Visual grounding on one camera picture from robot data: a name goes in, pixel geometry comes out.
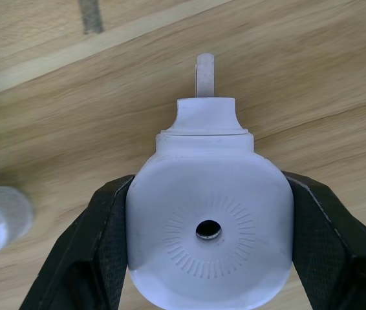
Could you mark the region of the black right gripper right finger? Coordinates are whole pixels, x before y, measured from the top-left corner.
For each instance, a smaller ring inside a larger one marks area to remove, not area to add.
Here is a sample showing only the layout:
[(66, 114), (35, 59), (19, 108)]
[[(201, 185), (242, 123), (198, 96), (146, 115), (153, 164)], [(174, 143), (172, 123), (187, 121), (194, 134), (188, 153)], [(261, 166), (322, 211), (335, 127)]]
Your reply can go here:
[(313, 309), (366, 309), (366, 226), (333, 191), (284, 173), (294, 195), (292, 260)]

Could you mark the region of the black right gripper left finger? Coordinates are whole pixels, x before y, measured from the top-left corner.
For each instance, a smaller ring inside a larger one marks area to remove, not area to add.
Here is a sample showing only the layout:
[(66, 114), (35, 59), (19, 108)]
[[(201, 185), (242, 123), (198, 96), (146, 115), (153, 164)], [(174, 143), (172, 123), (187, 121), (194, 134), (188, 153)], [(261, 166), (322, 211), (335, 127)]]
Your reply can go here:
[(61, 234), (22, 309), (118, 309), (127, 269), (125, 199), (132, 175), (106, 183)]

